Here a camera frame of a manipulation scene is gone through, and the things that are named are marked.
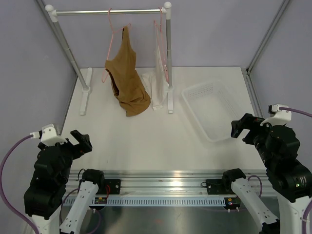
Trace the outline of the brown tank top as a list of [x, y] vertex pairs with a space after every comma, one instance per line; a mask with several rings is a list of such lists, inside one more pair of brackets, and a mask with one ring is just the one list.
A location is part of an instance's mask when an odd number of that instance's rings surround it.
[[105, 70], [111, 79], [115, 98], [127, 117], [144, 112], [151, 104], [151, 98], [136, 71], [137, 54], [132, 49], [129, 28], [122, 29], [120, 48], [112, 60], [106, 60]]

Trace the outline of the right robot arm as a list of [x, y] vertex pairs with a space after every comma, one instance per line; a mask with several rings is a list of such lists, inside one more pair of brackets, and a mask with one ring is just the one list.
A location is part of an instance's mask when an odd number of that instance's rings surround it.
[[266, 167], [266, 175], [276, 192], [279, 215], [276, 217], [251, 190], [241, 169], [225, 171], [221, 187], [235, 193], [258, 225], [261, 234], [306, 234], [312, 210], [312, 174], [297, 160], [300, 141], [285, 121], [263, 119], [246, 113], [231, 122], [231, 137], [247, 129], [243, 142], [253, 145]]

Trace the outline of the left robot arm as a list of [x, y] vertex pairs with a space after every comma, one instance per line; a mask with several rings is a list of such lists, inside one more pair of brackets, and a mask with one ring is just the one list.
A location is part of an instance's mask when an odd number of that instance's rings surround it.
[[72, 163], [93, 149], [88, 134], [78, 130], [70, 134], [78, 142], [76, 145], [59, 135], [52, 125], [35, 134], [40, 139], [40, 152], [24, 194], [24, 205], [40, 234], [78, 234], [92, 199], [105, 189], [104, 173], [87, 169], [71, 210], [63, 222], [59, 221]]

